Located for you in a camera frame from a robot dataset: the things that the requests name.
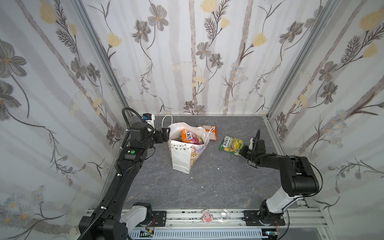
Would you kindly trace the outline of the red orange Fox's candy bag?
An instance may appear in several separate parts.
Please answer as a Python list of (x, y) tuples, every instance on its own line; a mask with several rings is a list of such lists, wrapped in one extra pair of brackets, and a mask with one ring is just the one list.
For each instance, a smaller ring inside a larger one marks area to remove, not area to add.
[(179, 140), (183, 143), (189, 144), (189, 140), (191, 140), (192, 138), (199, 138), (199, 137), (195, 133), (193, 133), (189, 130), (183, 129), (181, 131), (181, 136), (180, 136)]

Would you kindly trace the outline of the white cartoon paper bag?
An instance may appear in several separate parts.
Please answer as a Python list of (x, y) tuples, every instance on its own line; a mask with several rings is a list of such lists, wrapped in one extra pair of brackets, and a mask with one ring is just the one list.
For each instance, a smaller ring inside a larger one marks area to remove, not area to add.
[[(189, 174), (192, 167), (195, 165), (211, 141), (209, 135), (202, 127), (192, 127), (184, 122), (171, 122), (168, 128), (171, 129), (168, 146), (173, 169), (185, 174)], [(204, 144), (194, 145), (181, 142), (179, 138), (183, 129), (195, 133), (201, 140), (204, 141)]]

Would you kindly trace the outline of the green yellow Fox's candy bag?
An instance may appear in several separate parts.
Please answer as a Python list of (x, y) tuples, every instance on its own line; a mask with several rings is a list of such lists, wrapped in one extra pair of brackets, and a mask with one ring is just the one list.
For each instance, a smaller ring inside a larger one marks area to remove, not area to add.
[(240, 150), (243, 148), (243, 146), (243, 140), (231, 136), (225, 136), (219, 146), (219, 150), (239, 156)]

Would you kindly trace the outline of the small orange snack packet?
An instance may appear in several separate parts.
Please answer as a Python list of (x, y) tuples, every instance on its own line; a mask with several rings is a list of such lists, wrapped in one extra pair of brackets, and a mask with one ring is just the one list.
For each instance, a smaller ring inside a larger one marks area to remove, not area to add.
[(218, 138), (217, 134), (217, 127), (216, 126), (208, 126), (208, 125), (199, 125), (199, 127), (202, 127), (206, 130), (206, 132), (209, 135), (210, 140), (216, 141)]

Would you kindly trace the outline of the purple Fox's berries bag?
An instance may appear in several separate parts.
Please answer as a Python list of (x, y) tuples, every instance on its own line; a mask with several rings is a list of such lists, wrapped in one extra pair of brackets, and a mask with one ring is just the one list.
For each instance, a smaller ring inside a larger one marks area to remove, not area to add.
[(200, 138), (192, 138), (191, 140), (189, 140), (189, 143), (194, 145), (202, 145), (204, 144), (204, 141)]

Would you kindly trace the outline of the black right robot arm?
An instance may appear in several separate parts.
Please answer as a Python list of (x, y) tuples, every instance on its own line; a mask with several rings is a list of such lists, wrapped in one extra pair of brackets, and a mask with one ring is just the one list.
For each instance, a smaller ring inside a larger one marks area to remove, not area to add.
[(254, 219), (260, 225), (285, 224), (284, 211), (298, 199), (313, 197), (321, 189), (323, 180), (318, 180), (314, 167), (306, 157), (266, 153), (265, 141), (260, 132), (250, 140), (250, 146), (243, 146), (239, 154), (252, 163), (252, 167), (269, 168), (280, 172), (281, 187), (270, 198), (264, 200)]

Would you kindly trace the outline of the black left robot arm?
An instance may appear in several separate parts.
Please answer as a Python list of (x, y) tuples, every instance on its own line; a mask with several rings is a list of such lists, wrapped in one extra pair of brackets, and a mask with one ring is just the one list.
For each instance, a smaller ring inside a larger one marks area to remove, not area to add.
[(168, 142), (171, 130), (156, 130), (147, 122), (148, 114), (139, 117), (139, 122), (130, 124), (127, 111), (139, 115), (132, 108), (122, 109), (128, 134), (115, 160), (116, 175), (91, 216), (82, 217), (79, 223), (80, 240), (129, 240), (132, 229), (153, 220), (151, 204), (136, 203), (126, 215), (122, 214), (123, 206), (136, 175), (149, 158), (148, 150), (153, 149), (155, 144)]

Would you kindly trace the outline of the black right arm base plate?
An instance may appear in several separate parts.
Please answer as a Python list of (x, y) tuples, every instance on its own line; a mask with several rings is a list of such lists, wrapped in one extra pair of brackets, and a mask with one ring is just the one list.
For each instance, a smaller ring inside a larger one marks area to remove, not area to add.
[(265, 227), (277, 227), (285, 226), (286, 222), (283, 217), (283, 213), (274, 214), (270, 212), (260, 211), (244, 211), (243, 221), (246, 222), (246, 226), (265, 226)]

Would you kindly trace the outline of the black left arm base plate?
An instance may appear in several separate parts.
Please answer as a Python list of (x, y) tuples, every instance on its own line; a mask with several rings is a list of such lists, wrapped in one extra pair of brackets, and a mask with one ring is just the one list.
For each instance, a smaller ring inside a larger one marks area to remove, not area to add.
[(166, 211), (153, 211), (153, 226), (156, 227), (165, 227), (167, 220), (167, 212)]

